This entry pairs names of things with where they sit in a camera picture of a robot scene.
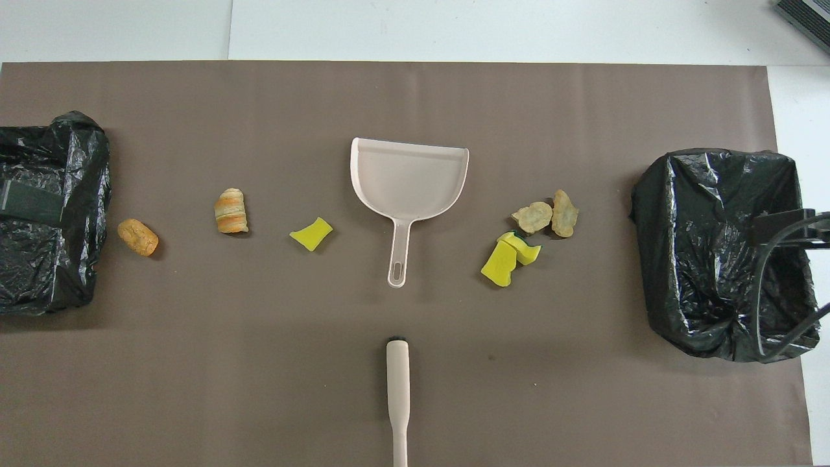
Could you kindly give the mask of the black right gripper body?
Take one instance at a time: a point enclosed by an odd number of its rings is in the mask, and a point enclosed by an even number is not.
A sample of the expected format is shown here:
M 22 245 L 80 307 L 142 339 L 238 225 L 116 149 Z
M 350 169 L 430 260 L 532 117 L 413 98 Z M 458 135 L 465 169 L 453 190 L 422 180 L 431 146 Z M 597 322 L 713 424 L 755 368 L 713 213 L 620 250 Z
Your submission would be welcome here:
M 805 247 L 829 247 L 829 212 L 806 209 L 804 219 L 813 217 L 818 218 L 818 220 L 804 228 Z

